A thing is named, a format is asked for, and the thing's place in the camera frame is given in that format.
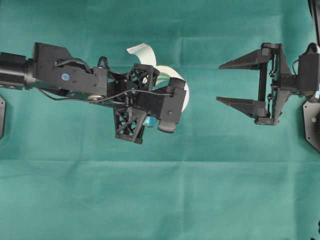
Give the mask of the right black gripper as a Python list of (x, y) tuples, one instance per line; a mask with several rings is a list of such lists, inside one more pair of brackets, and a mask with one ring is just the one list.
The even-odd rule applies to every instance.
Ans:
[[(254, 119), (257, 125), (275, 125), (289, 97), (297, 91), (296, 76), (291, 73), (283, 45), (280, 43), (261, 44), (260, 49), (218, 67), (223, 69), (260, 70), (258, 100), (216, 97), (216, 100)], [(271, 93), (266, 96), (267, 75), (272, 78)], [(265, 99), (272, 104), (266, 108)]]

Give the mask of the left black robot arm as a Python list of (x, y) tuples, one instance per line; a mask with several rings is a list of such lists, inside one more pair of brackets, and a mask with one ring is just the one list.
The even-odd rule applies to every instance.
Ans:
[(138, 109), (138, 96), (152, 91), (160, 72), (136, 63), (116, 72), (101, 56), (96, 66), (73, 57), (65, 47), (36, 42), (32, 58), (2, 52), (0, 86), (13, 90), (37, 88), (55, 101), (79, 101), (113, 109), (115, 136), (143, 142), (147, 111)]

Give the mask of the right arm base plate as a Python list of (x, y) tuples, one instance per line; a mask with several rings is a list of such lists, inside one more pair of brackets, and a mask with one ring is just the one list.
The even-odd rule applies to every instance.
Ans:
[(303, 106), (306, 141), (320, 151), (320, 104), (306, 101)]

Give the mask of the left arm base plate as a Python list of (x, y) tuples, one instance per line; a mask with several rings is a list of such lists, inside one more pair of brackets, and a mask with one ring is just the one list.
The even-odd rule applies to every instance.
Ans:
[(0, 138), (4, 136), (6, 118), (6, 101), (0, 96)]

